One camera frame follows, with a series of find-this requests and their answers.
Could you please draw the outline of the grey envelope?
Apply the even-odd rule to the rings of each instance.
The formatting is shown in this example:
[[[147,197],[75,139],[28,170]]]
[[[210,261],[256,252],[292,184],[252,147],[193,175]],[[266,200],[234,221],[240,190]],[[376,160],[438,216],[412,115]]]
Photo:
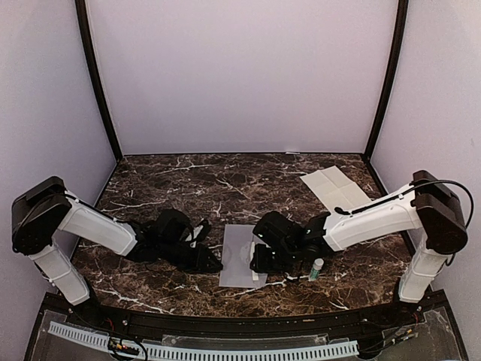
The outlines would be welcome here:
[[[267,275],[250,268],[256,244],[262,241],[253,234],[254,225],[226,225],[222,244],[222,271],[219,286],[259,289],[266,285]]]

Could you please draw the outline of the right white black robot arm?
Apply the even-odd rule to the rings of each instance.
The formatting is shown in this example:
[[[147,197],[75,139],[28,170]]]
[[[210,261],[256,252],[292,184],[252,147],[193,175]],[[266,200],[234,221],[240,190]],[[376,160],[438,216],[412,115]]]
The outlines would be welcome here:
[[[277,211],[266,213],[254,226],[260,242],[253,247],[252,271],[262,274],[288,272],[310,263],[317,273],[328,256],[347,248],[412,229],[422,230],[422,240],[401,276],[397,299],[384,308],[383,319],[400,326],[413,313],[430,283],[468,241],[472,220],[461,209],[451,190],[456,182],[439,180],[426,170],[400,189],[371,200],[353,180],[332,166],[301,176],[326,210],[300,225]]]

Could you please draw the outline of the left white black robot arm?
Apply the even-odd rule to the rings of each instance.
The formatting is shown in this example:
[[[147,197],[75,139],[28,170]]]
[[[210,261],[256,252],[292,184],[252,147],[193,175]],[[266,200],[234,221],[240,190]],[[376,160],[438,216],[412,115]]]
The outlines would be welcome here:
[[[69,192],[60,177],[52,176],[21,196],[11,206],[12,249],[48,277],[66,301],[77,306],[77,316],[90,328],[106,321],[106,312],[92,299],[94,292],[54,240],[58,231],[85,238],[132,262],[163,259],[188,273],[211,274],[223,265],[202,242],[211,225],[197,226],[181,211],[166,209],[151,221],[122,221],[88,205]]]

